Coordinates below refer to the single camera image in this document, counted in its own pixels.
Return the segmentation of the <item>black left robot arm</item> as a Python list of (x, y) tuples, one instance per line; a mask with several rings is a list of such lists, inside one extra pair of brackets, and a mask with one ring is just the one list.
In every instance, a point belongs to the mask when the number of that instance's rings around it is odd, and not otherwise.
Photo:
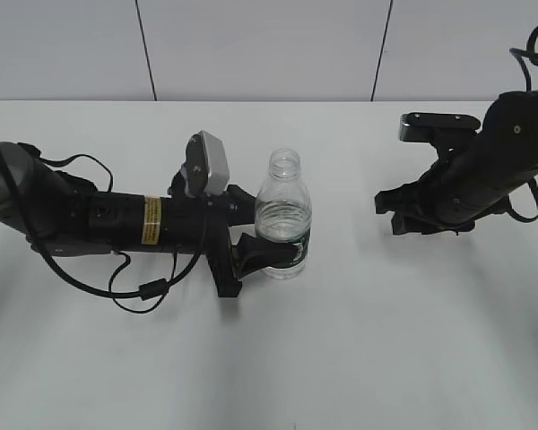
[(0, 223), (25, 235), (53, 271), (58, 259), (112, 253), (205, 257), (220, 297), (236, 297), (242, 279), (294, 264), (298, 240), (271, 240), (230, 229), (255, 221), (256, 200), (229, 181), (220, 139), (194, 134), (164, 197), (99, 190), (44, 159), (33, 145), (0, 142)]

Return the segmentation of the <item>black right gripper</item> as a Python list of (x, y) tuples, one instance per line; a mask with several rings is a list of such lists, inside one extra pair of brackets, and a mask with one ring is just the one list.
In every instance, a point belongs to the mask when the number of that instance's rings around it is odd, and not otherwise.
[[(506, 130), (436, 132), (438, 160), (421, 178), (374, 197), (376, 214), (394, 212), (394, 236), (470, 232), (475, 220), (503, 208), (516, 182), (516, 135)], [(424, 214), (436, 226), (397, 213)]]

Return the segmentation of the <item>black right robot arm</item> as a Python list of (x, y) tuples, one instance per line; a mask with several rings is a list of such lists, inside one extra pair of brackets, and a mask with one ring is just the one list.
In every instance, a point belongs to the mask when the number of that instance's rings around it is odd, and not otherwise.
[(538, 90), (499, 95), (483, 119), (406, 113), (399, 139), (429, 144), (437, 159), (417, 180), (376, 194), (375, 211), (392, 213), (394, 235), (460, 234), (496, 214), (536, 220), (517, 213), (509, 196), (527, 185), (538, 210)]

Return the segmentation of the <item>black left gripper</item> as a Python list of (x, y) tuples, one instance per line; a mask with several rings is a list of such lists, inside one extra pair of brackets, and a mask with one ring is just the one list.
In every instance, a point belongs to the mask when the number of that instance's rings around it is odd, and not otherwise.
[[(186, 181), (172, 180), (163, 200), (163, 250), (200, 254), (207, 259), (220, 298), (236, 298), (242, 282), (234, 273), (230, 227), (254, 224), (256, 197), (238, 185), (220, 195), (185, 194)], [(289, 269), (301, 257), (301, 244), (273, 242), (242, 234), (235, 244), (235, 271), (251, 274), (265, 268)]]

